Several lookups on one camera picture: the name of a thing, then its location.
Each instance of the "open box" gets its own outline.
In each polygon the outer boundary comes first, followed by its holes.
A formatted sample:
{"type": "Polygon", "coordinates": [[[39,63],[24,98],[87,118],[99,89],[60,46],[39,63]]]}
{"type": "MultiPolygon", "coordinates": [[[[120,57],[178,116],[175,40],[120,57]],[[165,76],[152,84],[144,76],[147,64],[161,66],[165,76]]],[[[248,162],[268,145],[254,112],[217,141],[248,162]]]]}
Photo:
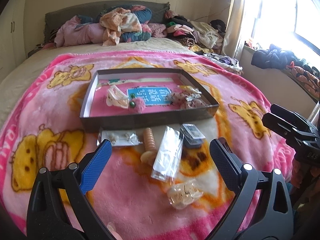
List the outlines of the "open box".
{"type": "Polygon", "coordinates": [[[182,69],[106,69],[98,70],[94,74],[82,103],[80,119],[85,131],[90,133],[99,132],[100,128],[124,130],[212,118],[218,107],[218,102],[210,93],[182,69]],[[154,86],[172,89],[178,85],[190,85],[202,92],[201,99],[208,105],[192,109],[179,109],[172,105],[147,106],[142,114],[129,114],[127,109],[107,106],[107,89],[113,84],[125,94],[127,89],[132,87],[154,86]]]}

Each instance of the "green bead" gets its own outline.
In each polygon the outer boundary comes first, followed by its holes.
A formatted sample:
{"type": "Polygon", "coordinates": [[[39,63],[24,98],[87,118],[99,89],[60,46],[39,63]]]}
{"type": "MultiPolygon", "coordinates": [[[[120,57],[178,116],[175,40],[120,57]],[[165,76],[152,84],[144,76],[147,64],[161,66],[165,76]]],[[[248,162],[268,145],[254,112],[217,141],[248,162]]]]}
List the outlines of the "green bead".
{"type": "Polygon", "coordinates": [[[129,103],[130,108],[135,108],[136,107],[136,103],[133,101],[130,101],[129,103]]]}

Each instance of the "pink comforter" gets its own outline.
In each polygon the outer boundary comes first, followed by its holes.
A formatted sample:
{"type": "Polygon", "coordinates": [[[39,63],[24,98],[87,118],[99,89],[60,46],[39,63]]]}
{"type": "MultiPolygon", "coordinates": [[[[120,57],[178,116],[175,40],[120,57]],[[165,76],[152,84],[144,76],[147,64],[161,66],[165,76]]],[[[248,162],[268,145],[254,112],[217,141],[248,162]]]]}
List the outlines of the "pink comforter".
{"type": "Polygon", "coordinates": [[[80,19],[74,16],[71,20],[66,21],[64,25],[58,30],[54,42],[59,47],[75,46],[92,43],[102,43],[103,33],[105,27],[100,23],[92,23],[82,25],[79,28],[75,27],[80,24],[80,19]]]}
{"type": "MultiPolygon", "coordinates": [[[[257,170],[279,168],[289,176],[294,150],[262,125],[270,103],[242,77],[203,57],[182,53],[64,54],[27,89],[0,132],[0,200],[23,232],[39,168],[64,168],[97,147],[97,134],[85,133],[79,118],[93,74],[98,69],[132,67],[182,68],[220,107],[201,128],[208,141],[199,150],[188,150],[181,160],[178,179],[196,178],[204,191],[200,200],[183,210],[170,206],[165,194],[169,185],[151,179],[151,168],[141,164],[139,149],[113,149],[87,197],[102,221],[113,222],[124,240],[204,239],[208,235],[234,196],[210,158],[208,144],[213,138],[225,137],[233,152],[257,170]]],[[[161,138],[162,132],[156,129],[155,136],[161,138]]],[[[80,228],[65,192],[61,197],[72,224],[80,228]]],[[[240,229],[249,225],[257,200],[255,195],[240,229]]]]}

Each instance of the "white curtain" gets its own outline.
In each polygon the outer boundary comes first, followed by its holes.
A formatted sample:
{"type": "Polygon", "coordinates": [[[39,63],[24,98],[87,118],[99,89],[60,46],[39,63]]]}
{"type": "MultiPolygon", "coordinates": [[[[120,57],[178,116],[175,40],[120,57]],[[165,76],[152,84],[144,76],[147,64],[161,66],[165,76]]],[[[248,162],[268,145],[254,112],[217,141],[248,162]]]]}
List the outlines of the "white curtain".
{"type": "Polygon", "coordinates": [[[234,0],[229,16],[222,54],[240,59],[244,42],[250,38],[260,0],[234,0]]]}
{"type": "Polygon", "coordinates": [[[319,105],[319,102],[318,102],[316,104],[316,107],[313,109],[311,115],[308,118],[308,121],[311,122],[315,126],[317,126],[317,124],[318,124],[319,110],[320,110],[320,105],[319,105]]]}

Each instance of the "pink pom-pom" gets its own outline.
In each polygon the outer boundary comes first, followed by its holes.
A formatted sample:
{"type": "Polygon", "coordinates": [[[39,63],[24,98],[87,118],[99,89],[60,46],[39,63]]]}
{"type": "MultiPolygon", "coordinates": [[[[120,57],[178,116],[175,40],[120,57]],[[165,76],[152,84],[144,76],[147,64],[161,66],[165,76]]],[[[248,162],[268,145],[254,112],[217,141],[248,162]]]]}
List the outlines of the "pink pom-pom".
{"type": "Polygon", "coordinates": [[[138,113],[141,114],[143,112],[143,110],[146,108],[146,103],[144,102],[143,98],[133,98],[129,101],[129,112],[130,113],[138,113]],[[130,107],[130,103],[134,102],[135,103],[135,107],[131,108],[130,107]]]}

